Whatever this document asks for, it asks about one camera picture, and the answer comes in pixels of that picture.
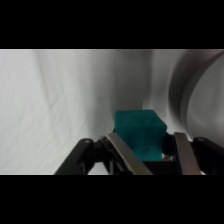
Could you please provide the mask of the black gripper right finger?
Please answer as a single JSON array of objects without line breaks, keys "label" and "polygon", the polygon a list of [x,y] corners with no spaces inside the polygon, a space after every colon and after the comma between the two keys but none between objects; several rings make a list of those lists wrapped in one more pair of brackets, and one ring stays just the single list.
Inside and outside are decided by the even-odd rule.
[{"label": "black gripper right finger", "polygon": [[206,138],[189,141],[184,133],[166,134],[162,152],[182,175],[224,175],[224,148]]}]

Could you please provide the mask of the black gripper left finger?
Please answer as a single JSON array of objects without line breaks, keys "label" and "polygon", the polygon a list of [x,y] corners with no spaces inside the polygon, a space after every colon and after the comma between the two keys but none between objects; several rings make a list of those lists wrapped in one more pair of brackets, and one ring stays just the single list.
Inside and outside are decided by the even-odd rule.
[{"label": "black gripper left finger", "polygon": [[55,174],[87,175],[96,163],[102,163],[109,175],[152,175],[115,132],[96,142],[89,138],[81,139]]}]

